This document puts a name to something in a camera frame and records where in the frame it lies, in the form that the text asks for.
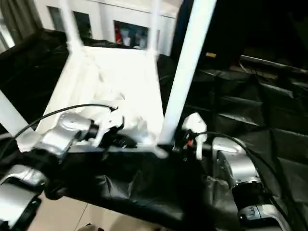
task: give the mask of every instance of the red component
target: red component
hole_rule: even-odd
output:
[[[121,33],[120,33],[119,27],[117,25],[115,26],[115,35],[116,35],[115,36],[115,42],[118,43],[118,44],[123,44]]]

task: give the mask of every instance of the cabinet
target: cabinet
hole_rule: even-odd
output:
[[[170,55],[183,0],[162,0],[158,21],[161,54]],[[59,0],[34,0],[43,27],[63,31]],[[71,0],[81,36],[144,49],[151,20],[151,0]]]

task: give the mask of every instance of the wire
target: wire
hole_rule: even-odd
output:
[[[246,154],[251,158],[251,160],[253,161],[253,156],[256,157],[257,159],[259,159],[270,171],[271,173],[274,175],[275,179],[277,180],[277,182],[279,183],[279,186],[281,188],[281,191],[282,190],[285,190],[285,192],[287,191],[285,188],[284,188],[284,183],[282,181],[282,179],[280,178],[280,176],[276,173],[276,171],[263,159],[262,156],[260,156],[259,154],[257,153],[252,153],[245,145],[243,145],[241,142],[239,142],[236,138],[232,137],[232,136],[229,136],[229,135],[226,135],[226,134],[223,134],[223,133],[219,133],[219,132],[215,132],[215,131],[205,131],[205,132],[201,132],[201,133],[195,133],[195,138],[199,135],[213,135],[213,136],[216,136],[216,137],[223,137],[223,138],[227,138],[233,142],[235,142],[237,145],[239,145],[241,148],[243,148],[243,150],[246,152]],[[273,202],[274,206],[278,209],[278,211],[281,213],[281,215],[284,217],[284,219],[288,222],[288,217],[286,215],[286,213],[283,211],[283,209],[278,205],[277,201],[273,198],[273,193],[269,190],[270,188],[267,186],[266,184],[266,181],[265,181],[265,178],[263,177],[263,175],[260,173],[260,171],[258,170],[257,168],[257,165],[255,164],[255,167],[257,169],[257,172],[261,178],[261,181],[264,185],[264,187],[269,191],[270,193],[270,196],[271,196],[271,201]],[[302,216],[301,212],[298,210],[297,206],[295,205],[295,200],[292,196],[292,194],[290,192],[287,191],[287,196],[289,197],[289,200],[292,202],[293,206],[295,207],[297,213],[298,213],[298,216],[300,217],[300,219],[302,220],[303,222],[303,225],[305,226],[305,229],[308,231],[308,225],[307,225],[307,222],[305,220],[305,218]]]
[[[96,107],[105,107],[105,108],[109,108],[110,111],[114,111],[116,110],[117,108],[113,108],[111,106],[107,106],[107,105],[103,105],[103,104],[98,104],[98,103],[89,103],[89,104],[79,104],[79,105],[74,105],[74,106],[70,106],[70,107],[66,107],[66,108],[62,108],[62,109],[59,109],[59,110],[56,110],[54,112],[50,112],[46,115],[43,115],[42,117],[34,120],[32,123],[30,123],[29,125],[25,126],[23,129],[21,129],[16,135],[14,135],[9,141],[6,142],[5,146],[3,147],[1,153],[0,153],[0,161],[3,159],[4,157],[4,154],[6,152],[6,150],[10,147],[10,145],[14,142],[14,140],[19,137],[22,133],[24,133],[27,129],[31,128],[32,126],[34,126],[36,123],[38,123],[39,121],[47,118],[47,117],[50,117],[50,116],[53,116],[57,113],[60,113],[60,112],[64,112],[64,111],[68,111],[68,110],[71,110],[71,109],[74,109],[74,108],[79,108],[79,107],[90,107],[90,106],[96,106]]]
[[[12,135],[10,133],[8,133],[8,132],[7,133],[3,133],[3,134],[0,135],[0,141],[1,140],[5,140],[7,138],[12,138]]]
[[[239,61],[239,65],[246,73],[249,73],[249,71],[247,71],[247,69],[242,65],[241,61]]]

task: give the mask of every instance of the floor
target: floor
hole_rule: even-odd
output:
[[[155,231],[158,225],[64,197],[42,205],[28,231],[77,231],[91,223],[104,231]]]

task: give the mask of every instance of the black cloth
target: black cloth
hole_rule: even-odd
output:
[[[0,89],[28,122],[43,114],[67,55],[62,33],[42,31],[0,56]],[[159,57],[158,73],[165,109],[175,73],[168,57]],[[255,160],[297,231],[305,230],[297,210],[308,220],[307,100],[308,84],[293,76],[266,79],[199,69],[181,119],[198,112],[208,130],[240,138],[285,178],[282,191],[267,167]],[[184,161],[183,154],[165,148],[166,159],[152,153],[70,154],[53,183],[66,196],[175,230],[239,230],[231,192],[225,181],[211,177],[210,158]],[[1,162],[2,174],[14,163],[14,149]],[[286,197],[288,188],[295,205]]]

